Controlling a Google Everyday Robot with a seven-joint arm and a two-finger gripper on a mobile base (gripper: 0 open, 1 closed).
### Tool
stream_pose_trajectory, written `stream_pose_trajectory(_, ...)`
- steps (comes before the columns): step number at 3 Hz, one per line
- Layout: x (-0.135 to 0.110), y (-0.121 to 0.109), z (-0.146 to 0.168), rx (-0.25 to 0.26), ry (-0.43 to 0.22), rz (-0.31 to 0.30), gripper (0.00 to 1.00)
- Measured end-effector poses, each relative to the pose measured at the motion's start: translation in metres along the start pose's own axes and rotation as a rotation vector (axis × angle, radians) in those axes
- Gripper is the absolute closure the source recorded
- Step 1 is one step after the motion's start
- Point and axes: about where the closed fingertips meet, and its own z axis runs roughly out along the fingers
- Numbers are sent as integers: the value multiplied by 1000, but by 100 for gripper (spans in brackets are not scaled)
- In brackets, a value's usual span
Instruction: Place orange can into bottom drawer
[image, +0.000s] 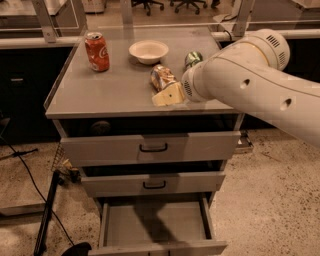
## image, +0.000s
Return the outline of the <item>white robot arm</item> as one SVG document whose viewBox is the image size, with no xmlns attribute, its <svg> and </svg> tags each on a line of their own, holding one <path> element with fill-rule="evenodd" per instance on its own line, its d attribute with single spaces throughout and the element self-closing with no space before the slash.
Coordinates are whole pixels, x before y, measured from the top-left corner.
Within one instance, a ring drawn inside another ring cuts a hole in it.
<svg viewBox="0 0 320 256">
<path fill-rule="evenodd" d="M 281 34 L 257 30 L 187 68 L 152 101 L 168 106 L 216 99 L 320 147 L 320 84 L 284 73 L 289 58 Z"/>
</svg>

